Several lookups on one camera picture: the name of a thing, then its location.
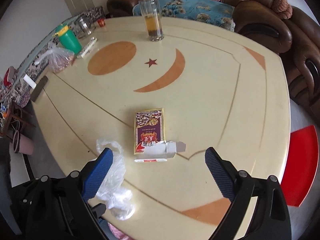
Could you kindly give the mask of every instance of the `red star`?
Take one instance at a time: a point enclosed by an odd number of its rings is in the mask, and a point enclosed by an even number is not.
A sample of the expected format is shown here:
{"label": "red star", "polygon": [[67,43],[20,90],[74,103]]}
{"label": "red star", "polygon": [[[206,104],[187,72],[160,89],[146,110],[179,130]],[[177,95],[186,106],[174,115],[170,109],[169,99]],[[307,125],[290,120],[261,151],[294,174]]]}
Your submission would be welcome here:
{"label": "red star", "polygon": [[155,59],[155,60],[152,60],[152,59],[150,58],[149,61],[146,62],[145,64],[149,64],[149,67],[151,67],[152,65],[157,65],[156,59]]}

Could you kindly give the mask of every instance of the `green plastic container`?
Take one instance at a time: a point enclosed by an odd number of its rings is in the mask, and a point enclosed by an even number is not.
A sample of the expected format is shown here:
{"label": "green plastic container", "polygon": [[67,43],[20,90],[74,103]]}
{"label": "green plastic container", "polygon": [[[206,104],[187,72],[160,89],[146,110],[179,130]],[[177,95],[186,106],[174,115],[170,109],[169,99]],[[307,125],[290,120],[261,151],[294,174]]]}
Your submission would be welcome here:
{"label": "green plastic container", "polygon": [[69,29],[68,25],[60,24],[56,28],[55,35],[58,35],[61,44],[66,49],[72,50],[75,54],[78,54],[81,51],[82,46],[81,46],[80,42],[78,41],[77,37]]}

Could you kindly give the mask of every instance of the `cream tabletop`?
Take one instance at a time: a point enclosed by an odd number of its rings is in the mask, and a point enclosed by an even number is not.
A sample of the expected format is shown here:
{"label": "cream tabletop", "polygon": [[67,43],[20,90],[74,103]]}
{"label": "cream tabletop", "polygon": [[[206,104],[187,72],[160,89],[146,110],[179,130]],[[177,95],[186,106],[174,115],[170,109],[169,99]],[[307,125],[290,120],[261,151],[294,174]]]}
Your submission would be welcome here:
{"label": "cream tabletop", "polygon": [[[287,82],[280,57],[244,36],[191,20],[162,22],[165,38],[150,42],[141,17],[106,20],[87,57],[47,74],[33,106],[66,175],[96,158],[98,138],[123,146],[123,187],[132,190],[136,211],[126,221],[107,211],[106,220],[135,240],[207,240],[230,202],[204,151],[212,146],[238,170],[281,180],[290,137]],[[166,140],[187,149],[167,162],[135,163],[135,112],[153,108],[164,109]]]}

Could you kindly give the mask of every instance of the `pink trash can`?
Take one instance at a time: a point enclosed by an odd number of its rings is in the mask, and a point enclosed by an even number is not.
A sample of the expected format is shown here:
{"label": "pink trash can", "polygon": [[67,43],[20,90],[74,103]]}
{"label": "pink trash can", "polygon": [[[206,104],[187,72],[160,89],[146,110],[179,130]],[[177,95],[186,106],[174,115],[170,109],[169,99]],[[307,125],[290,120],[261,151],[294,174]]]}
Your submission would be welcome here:
{"label": "pink trash can", "polygon": [[13,150],[15,153],[20,152],[24,154],[31,155],[33,153],[33,141],[28,137],[25,137],[18,130],[13,136]]}

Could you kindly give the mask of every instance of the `silver screw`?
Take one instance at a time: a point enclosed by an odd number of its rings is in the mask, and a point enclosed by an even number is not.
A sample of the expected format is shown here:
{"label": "silver screw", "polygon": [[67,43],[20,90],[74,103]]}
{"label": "silver screw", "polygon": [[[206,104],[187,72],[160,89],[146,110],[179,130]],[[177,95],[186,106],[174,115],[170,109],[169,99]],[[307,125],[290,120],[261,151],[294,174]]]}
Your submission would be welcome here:
{"label": "silver screw", "polygon": [[278,180],[275,175],[271,175],[271,176],[270,176],[270,179],[271,179],[271,181],[273,181],[273,182],[277,182],[277,180]]}
{"label": "silver screw", "polygon": [[77,177],[79,176],[79,171],[73,171],[73,172],[71,172],[71,173],[70,173],[70,176],[71,176],[72,178],[77,178]]}
{"label": "silver screw", "polygon": [[44,175],[44,176],[41,177],[41,181],[42,182],[46,182],[48,180],[48,178],[49,177],[47,175]]}
{"label": "silver screw", "polygon": [[248,173],[245,171],[239,171],[239,175],[240,177],[245,178],[246,176],[248,176]]}

